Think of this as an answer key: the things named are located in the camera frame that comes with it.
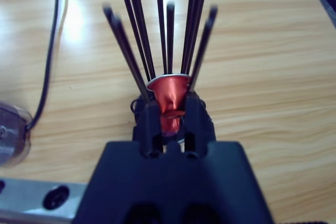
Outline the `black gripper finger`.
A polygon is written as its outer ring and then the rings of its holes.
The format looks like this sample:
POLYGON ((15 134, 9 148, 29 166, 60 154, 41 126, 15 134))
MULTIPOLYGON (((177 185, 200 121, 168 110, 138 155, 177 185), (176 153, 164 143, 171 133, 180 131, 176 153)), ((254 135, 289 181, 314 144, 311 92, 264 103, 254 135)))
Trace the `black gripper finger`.
POLYGON ((193 152, 198 157, 204 157, 208 143, 216 141, 213 121, 194 92, 188 92, 185 98, 184 130, 185 151, 193 152))
POLYGON ((132 141, 140 145, 143 157, 159 157, 163 153, 161 111, 157 102, 132 102, 135 126, 132 141))

